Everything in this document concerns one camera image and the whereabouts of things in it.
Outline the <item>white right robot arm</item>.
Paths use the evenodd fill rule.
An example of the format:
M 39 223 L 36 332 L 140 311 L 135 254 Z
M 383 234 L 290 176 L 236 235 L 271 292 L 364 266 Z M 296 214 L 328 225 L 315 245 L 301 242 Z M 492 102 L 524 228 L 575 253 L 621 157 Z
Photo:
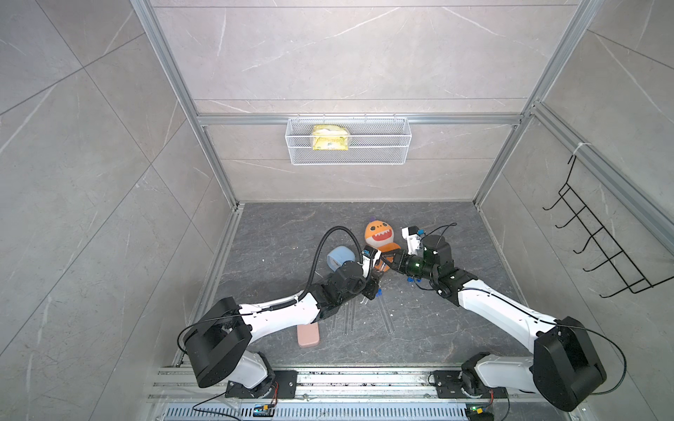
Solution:
M 517 389 L 571 412 L 607 380 L 592 335 L 577 319 L 536 312 L 456 267 L 442 236 L 422 239 L 412 253 L 395 249 L 377 253 L 377 259 L 402 275 L 428 280 L 440 298 L 498 326 L 528 350 L 526 356 L 479 353 L 465 361 L 460 374 L 465 395 Z

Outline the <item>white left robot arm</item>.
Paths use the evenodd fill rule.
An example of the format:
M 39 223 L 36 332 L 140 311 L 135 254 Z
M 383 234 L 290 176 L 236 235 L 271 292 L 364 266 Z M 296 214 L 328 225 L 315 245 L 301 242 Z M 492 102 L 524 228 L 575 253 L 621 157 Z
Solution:
M 375 270 L 347 261 L 324 282 L 296 296 L 257 305 L 239 305 L 233 298 L 219 300 L 178 336 L 198 387 L 232 382 L 253 394 L 262 393 L 276 375 L 266 357 L 249 351 L 251 344 L 293 326 L 328 319 L 358 296 L 375 298 L 380 279 Z

